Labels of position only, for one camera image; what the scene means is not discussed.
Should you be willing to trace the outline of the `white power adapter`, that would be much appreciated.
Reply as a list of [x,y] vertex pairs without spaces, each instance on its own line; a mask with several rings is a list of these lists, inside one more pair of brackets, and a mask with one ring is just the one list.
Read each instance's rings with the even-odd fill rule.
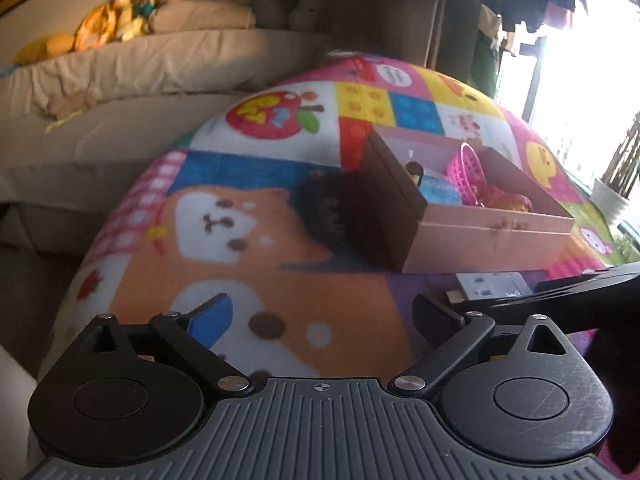
[[518,272],[458,273],[457,285],[446,291],[450,304],[502,298],[520,298],[533,292]]

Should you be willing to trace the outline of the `orange plastic toy cup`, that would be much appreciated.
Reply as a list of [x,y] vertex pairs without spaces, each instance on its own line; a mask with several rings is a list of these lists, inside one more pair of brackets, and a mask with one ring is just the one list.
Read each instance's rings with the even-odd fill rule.
[[497,188],[492,184],[484,189],[480,202],[484,207],[519,212],[531,212],[533,208],[532,202],[528,197],[504,192],[501,188]]

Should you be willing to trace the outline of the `blue white packet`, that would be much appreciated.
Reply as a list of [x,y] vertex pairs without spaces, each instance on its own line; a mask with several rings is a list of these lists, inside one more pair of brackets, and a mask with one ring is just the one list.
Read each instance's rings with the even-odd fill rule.
[[424,170],[418,189],[429,203],[462,205],[458,189],[438,172]]

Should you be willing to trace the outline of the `pink toy net basket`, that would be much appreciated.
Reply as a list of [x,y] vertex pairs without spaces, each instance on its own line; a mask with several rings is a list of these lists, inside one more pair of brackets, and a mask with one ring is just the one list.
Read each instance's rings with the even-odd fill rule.
[[487,181],[480,159],[469,143],[460,144],[448,162],[446,177],[457,189],[463,205],[484,206],[480,196],[486,190]]

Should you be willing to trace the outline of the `pink cardboard box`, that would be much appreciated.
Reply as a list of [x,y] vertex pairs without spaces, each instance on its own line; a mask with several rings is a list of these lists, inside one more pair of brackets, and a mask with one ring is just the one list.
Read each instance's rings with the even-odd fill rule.
[[402,273],[547,270],[570,240],[573,217],[532,178],[492,148],[480,148],[488,181],[522,194],[529,212],[431,204],[408,162],[443,172],[460,141],[392,127],[372,130],[359,174],[394,268]]

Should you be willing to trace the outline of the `potted palm plant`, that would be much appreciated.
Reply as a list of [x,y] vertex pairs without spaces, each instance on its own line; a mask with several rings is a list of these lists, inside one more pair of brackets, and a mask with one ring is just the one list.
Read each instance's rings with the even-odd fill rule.
[[629,195],[639,180],[639,114],[628,129],[608,163],[602,177],[593,182],[591,203],[602,214],[606,224],[615,228],[630,208]]

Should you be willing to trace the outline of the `colourful patchwork play mat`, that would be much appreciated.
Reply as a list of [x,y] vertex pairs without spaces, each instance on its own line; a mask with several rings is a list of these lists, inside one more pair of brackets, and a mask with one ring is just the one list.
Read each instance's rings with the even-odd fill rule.
[[617,266],[599,211],[525,122],[482,92],[369,55],[247,96],[160,156],[108,216],[76,274],[42,361],[48,370],[98,314],[144,324],[218,294],[232,321],[213,352],[250,378],[389,380],[430,345],[414,298],[458,273],[394,268],[359,166],[378,127],[492,148],[574,219],[537,281]]

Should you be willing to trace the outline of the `beige sofa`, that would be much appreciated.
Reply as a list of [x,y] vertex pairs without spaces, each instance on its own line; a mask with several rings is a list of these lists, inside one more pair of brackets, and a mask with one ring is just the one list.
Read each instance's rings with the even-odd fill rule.
[[145,168],[244,94],[316,67],[328,37],[175,32],[69,53],[1,81],[1,238],[84,254]]

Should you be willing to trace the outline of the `beige pillow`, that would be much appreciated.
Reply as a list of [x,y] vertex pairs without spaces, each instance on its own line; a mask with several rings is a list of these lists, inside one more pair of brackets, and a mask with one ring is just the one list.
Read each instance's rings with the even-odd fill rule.
[[252,29],[256,18],[249,6],[215,0],[166,0],[149,18],[152,32],[196,32]]

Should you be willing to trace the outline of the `yellow plush doll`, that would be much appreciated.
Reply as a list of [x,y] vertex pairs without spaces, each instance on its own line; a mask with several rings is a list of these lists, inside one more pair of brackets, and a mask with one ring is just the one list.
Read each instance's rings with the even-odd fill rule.
[[73,35],[53,34],[26,44],[14,55],[17,66],[35,64],[151,32],[150,18],[165,0],[107,0],[89,12]]

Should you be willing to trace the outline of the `grey plush toys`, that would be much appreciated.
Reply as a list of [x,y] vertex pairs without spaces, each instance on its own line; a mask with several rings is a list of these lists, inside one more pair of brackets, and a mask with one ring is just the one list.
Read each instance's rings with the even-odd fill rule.
[[252,0],[256,26],[294,32],[318,32],[322,22],[322,0]]

